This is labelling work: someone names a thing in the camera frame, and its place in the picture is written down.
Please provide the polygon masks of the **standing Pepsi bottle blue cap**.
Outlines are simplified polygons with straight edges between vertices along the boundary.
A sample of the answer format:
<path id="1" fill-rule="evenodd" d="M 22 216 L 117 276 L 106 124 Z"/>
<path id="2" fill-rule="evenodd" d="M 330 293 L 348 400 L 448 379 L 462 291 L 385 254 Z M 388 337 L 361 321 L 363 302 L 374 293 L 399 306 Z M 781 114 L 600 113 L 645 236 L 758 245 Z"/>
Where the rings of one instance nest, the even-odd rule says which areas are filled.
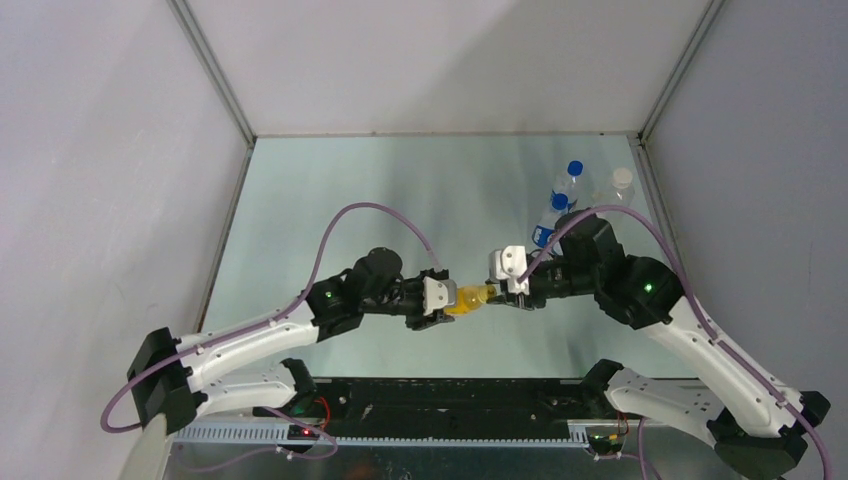
<path id="1" fill-rule="evenodd" d="M 576 207 L 585 208 L 591 203 L 588 177 L 584 174 L 582 161 L 572 160 L 566 170 L 556 176 L 550 200 L 552 208 L 562 213 Z"/>

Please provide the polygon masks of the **yellow juice bottle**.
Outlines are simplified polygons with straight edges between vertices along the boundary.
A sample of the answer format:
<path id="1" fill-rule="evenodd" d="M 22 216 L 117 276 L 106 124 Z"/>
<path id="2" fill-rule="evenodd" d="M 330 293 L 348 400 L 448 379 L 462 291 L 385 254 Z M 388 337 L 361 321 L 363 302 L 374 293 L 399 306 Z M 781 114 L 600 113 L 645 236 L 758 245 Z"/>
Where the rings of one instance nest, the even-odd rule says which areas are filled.
<path id="1" fill-rule="evenodd" d="M 446 307 L 447 315 L 456 317 L 472 313 L 486 305 L 486 288 L 488 285 L 471 285 L 461 287 L 457 290 L 456 302 L 453 306 Z"/>

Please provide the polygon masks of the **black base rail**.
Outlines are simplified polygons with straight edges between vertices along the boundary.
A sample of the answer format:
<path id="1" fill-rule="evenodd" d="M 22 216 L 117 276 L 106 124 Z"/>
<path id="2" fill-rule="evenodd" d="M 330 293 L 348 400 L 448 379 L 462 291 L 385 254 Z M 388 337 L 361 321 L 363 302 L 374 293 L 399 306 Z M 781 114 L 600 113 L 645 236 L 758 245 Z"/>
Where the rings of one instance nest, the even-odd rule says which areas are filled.
<path id="1" fill-rule="evenodd" d="M 577 421 L 626 430 L 599 390 L 557 378 L 314 378 L 280 411 L 348 439 L 573 440 Z"/>

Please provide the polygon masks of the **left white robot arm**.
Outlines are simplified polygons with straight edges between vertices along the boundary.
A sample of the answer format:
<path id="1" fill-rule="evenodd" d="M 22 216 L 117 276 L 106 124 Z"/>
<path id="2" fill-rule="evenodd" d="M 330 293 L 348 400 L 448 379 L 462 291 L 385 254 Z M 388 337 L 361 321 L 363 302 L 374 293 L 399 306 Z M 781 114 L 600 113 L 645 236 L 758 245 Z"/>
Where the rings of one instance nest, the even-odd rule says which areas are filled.
<path id="1" fill-rule="evenodd" d="M 350 332 L 368 314 L 401 316 L 413 331 L 451 321 L 458 288 L 448 271 L 406 278 L 401 268 L 397 253 L 375 248 L 283 310 L 205 334 L 148 333 L 127 372 L 140 427 L 162 415 L 172 434 L 202 416 L 254 407 L 308 414 L 316 386 L 303 361 L 284 359 L 258 374 L 244 367 Z"/>

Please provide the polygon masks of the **clear crushed bottle blue label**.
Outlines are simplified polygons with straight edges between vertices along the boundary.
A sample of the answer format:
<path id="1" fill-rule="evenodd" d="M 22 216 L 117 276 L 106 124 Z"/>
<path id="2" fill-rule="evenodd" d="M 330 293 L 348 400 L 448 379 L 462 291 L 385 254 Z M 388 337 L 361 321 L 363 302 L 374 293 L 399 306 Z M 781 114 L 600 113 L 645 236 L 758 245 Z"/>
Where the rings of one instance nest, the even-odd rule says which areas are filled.
<path id="1" fill-rule="evenodd" d="M 531 242 L 537 248 L 548 245 L 556 231 L 556 222 L 570 209 L 570 198 L 564 193 L 553 192 L 531 234 Z"/>

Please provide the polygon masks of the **large clear bottle white cap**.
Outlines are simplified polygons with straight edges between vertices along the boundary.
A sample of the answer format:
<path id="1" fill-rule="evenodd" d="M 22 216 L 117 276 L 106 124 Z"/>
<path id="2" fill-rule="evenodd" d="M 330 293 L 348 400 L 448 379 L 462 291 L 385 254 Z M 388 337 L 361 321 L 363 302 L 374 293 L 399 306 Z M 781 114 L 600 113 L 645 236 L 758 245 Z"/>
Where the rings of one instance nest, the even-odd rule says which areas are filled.
<path id="1" fill-rule="evenodd" d="M 607 181 L 592 194 L 594 205 L 629 207 L 635 197 L 635 175 L 628 168 L 616 168 Z"/>

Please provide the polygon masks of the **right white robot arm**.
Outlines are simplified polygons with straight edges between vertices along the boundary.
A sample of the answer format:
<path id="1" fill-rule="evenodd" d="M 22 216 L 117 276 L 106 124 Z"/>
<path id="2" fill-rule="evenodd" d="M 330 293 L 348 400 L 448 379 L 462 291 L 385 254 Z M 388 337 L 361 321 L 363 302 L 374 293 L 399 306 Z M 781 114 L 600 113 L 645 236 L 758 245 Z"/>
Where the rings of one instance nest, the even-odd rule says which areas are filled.
<path id="1" fill-rule="evenodd" d="M 668 386 L 607 359 L 583 377 L 585 411 L 606 418 L 614 411 L 654 420 L 710 447 L 747 479 L 779 479 L 814 446 L 823 475 L 834 475 L 818 427 L 829 400 L 780 381 L 748 355 L 706 313 L 673 256 L 664 260 L 625 252 L 595 207 L 562 218 L 551 242 L 530 254 L 506 246 L 489 257 L 496 302 L 522 310 L 552 299 L 591 296 L 600 310 L 643 334 L 688 366 L 699 391 Z"/>

